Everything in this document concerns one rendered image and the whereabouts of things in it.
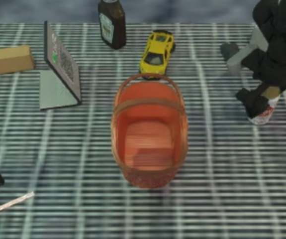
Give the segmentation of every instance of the metal grate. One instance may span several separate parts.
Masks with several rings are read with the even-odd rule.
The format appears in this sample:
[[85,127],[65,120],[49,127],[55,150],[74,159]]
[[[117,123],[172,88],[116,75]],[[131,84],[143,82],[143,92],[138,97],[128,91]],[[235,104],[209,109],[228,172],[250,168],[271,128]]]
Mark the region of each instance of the metal grate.
[[[122,178],[109,123],[113,96],[156,28],[176,37],[168,75],[185,97],[190,150],[175,180],[150,191]],[[0,47],[29,44],[37,63],[0,76],[0,205],[36,193],[0,213],[0,239],[286,239],[286,93],[268,125],[251,125],[234,94],[257,82],[249,71],[226,76],[219,54],[224,41],[244,46],[251,28],[132,24],[113,51],[96,24],[57,24],[80,66],[83,104],[41,112],[42,25],[0,24]]]

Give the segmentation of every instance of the car wheel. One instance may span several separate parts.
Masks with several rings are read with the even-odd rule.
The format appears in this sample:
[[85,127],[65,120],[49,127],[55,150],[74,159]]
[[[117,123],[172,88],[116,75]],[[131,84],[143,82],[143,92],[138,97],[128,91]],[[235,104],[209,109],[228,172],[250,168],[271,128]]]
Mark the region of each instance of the car wheel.
[[175,49],[176,49],[176,43],[173,43],[173,46],[171,48],[171,53],[173,53],[175,51]]
[[153,32],[165,33],[165,34],[173,35],[170,31],[166,31],[166,30],[153,30]]

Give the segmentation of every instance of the yellow toy car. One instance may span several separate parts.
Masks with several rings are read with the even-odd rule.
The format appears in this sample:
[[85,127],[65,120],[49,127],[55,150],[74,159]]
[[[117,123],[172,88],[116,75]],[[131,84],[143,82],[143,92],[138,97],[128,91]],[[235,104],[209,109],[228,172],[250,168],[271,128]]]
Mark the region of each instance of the yellow toy car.
[[172,33],[165,30],[154,30],[148,37],[139,64],[139,72],[166,75],[169,58],[175,47],[175,39]]

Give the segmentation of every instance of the straw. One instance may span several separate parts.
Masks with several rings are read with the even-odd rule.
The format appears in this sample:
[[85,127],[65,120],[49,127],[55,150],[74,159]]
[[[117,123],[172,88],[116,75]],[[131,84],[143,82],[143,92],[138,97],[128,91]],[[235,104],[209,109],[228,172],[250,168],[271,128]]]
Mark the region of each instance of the straw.
[[26,194],[26,195],[24,195],[22,197],[14,199],[14,200],[12,200],[12,201],[10,201],[8,203],[5,203],[5,204],[0,206],[0,211],[5,210],[7,208],[10,208],[10,207],[12,207],[15,204],[21,203],[21,202],[23,202],[23,201],[25,201],[25,200],[27,200],[29,198],[32,198],[33,196],[34,196],[34,192],[31,192],[31,193],[28,193],[28,194]]

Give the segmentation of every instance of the red and white can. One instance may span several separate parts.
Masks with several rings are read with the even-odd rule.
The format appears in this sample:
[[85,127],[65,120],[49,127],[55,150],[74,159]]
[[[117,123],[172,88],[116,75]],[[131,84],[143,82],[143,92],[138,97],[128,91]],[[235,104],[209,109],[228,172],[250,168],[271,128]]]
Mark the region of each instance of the red and white can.
[[270,99],[268,101],[269,103],[269,106],[268,108],[266,109],[266,111],[264,111],[262,114],[254,117],[254,118],[248,118],[249,121],[253,124],[256,124],[256,125],[263,125],[263,124],[266,124],[267,122],[269,122],[275,108],[276,108],[276,105],[278,103],[280,99],[280,96],[274,98],[274,99]]

